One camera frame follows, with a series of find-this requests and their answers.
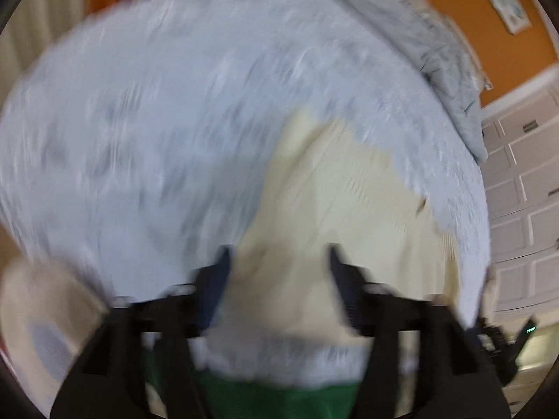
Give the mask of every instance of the mattress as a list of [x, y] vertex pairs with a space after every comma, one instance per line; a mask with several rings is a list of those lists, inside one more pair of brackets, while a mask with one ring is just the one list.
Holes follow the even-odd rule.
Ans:
[[[155, 298], [239, 243], [302, 105], [348, 120], [428, 197], [456, 236], [459, 315], [473, 324], [490, 263], [480, 169], [421, 74], [335, 0], [129, 0], [89, 17], [5, 103], [1, 219], [25, 254], [72, 263], [105, 297]], [[361, 376], [359, 348], [228, 323], [196, 351], [231, 376]]]

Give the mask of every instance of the white cabinet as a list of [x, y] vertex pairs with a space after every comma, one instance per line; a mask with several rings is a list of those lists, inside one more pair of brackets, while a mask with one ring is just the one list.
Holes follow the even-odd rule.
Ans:
[[559, 92], [538, 93], [485, 122], [480, 166], [491, 256], [500, 278], [497, 319], [559, 308]]

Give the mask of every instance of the green cloth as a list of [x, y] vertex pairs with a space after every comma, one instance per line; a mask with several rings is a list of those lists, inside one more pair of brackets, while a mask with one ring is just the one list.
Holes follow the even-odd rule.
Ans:
[[[147, 382], [161, 396], [161, 379], [152, 352], [144, 357]], [[279, 388], [232, 381], [208, 371], [199, 382], [215, 419], [347, 419], [358, 384], [323, 389]]]

